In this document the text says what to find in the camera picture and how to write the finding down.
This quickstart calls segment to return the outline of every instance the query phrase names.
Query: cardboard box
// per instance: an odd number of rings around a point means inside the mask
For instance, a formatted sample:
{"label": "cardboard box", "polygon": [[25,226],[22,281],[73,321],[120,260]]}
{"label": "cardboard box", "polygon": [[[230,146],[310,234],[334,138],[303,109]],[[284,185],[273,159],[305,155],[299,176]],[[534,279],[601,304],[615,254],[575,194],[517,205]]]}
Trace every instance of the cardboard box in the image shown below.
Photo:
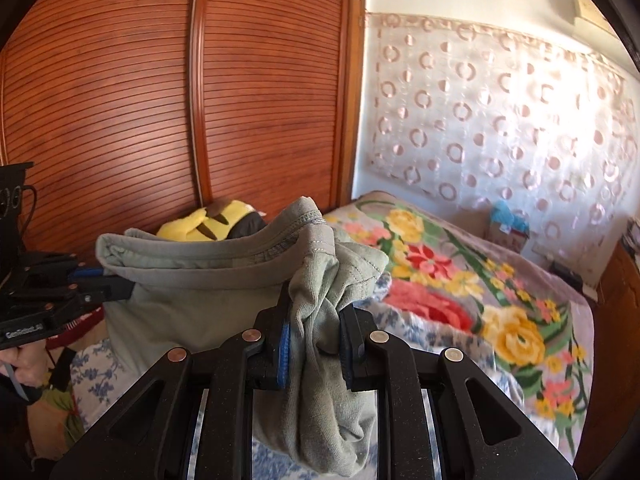
{"label": "cardboard box", "polygon": [[507,224],[491,222],[484,239],[520,254],[527,240],[529,240],[529,236],[522,231],[511,228]]}

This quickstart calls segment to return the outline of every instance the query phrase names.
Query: slatted wood panel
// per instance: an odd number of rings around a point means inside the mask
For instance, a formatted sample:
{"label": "slatted wood panel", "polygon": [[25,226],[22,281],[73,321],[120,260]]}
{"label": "slatted wood panel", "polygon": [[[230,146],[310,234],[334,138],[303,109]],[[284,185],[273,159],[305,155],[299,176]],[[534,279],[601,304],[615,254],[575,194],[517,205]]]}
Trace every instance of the slatted wood panel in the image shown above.
{"label": "slatted wood panel", "polygon": [[213,195],[274,214],[330,205],[342,0],[207,0],[204,97]]}
{"label": "slatted wood panel", "polygon": [[4,130],[9,161],[36,162],[36,248],[87,256],[102,232],[152,230],[196,207],[190,6],[39,0],[12,35]]}

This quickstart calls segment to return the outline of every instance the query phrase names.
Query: blue and white floral fabric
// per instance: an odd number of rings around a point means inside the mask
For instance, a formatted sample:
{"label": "blue and white floral fabric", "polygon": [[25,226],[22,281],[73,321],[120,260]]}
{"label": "blue and white floral fabric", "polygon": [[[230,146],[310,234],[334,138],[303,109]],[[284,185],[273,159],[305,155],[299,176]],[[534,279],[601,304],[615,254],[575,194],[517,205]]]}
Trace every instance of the blue and white floral fabric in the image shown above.
{"label": "blue and white floral fabric", "polygon": [[[511,374],[497,367],[491,345],[477,336],[460,332],[449,325],[424,320],[383,303],[382,299],[385,297],[389,285],[390,277],[388,274],[384,274],[376,284],[373,297],[370,300],[360,302],[357,307],[369,310],[381,330],[402,338],[412,348],[435,353],[440,353],[448,347],[461,349],[521,410],[525,411],[521,388]],[[86,430],[136,379],[131,374],[127,374],[114,361],[108,339],[79,352],[72,363],[71,373],[74,396]],[[436,478],[441,478],[433,420],[426,390],[423,391],[422,396],[425,401],[424,407],[430,429],[434,470]],[[527,416],[557,447],[559,435],[552,421],[539,418],[532,413],[527,413]],[[373,435],[377,435],[377,430],[374,430]],[[357,480],[376,479],[377,448],[377,443],[372,442],[369,462],[354,478]],[[252,452],[254,480],[311,480],[319,477],[315,472],[294,463],[287,456],[268,449],[255,439]],[[338,480],[340,477],[325,478]]]}

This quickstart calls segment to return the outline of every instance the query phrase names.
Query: silver rivet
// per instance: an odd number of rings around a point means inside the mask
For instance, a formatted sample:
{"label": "silver rivet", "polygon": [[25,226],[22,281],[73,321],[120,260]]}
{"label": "silver rivet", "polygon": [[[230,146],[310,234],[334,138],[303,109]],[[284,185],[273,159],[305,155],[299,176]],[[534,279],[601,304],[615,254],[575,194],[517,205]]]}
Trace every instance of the silver rivet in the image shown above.
{"label": "silver rivet", "polygon": [[187,351],[177,346],[176,348],[171,348],[171,350],[166,353],[166,356],[172,363],[179,363],[187,357]]}
{"label": "silver rivet", "polygon": [[453,361],[455,363],[462,361],[462,358],[464,356],[465,355],[457,348],[447,348],[444,351],[444,357],[446,357],[449,361]]}
{"label": "silver rivet", "polygon": [[261,337],[262,334],[255,328],[250,328],[249,330],[245,330],[244,332],[242,332],[242,339],[248,342],[260,341]]}
{"label": "silver rivet", "polygon": [[369,339],[374,343],[386,343],[389,341],[389,334],[384,330],[374,330],[369,334]]}

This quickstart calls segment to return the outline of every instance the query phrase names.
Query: human hand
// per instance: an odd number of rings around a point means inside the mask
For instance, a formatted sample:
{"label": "human hand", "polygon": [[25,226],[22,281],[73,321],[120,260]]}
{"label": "human hand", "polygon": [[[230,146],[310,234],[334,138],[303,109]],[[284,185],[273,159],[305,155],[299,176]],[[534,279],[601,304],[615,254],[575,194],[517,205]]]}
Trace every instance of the human hand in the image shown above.
{"label": "human hand", "polygon": [[[16,348],[0,350],[0,362],[15,367],[15,378],[25,386],[40,386],[44,382],[47,372],[47,353],[45,339],[35,341]],[[0,366],[0,373],[7,375],[4,366]]]}

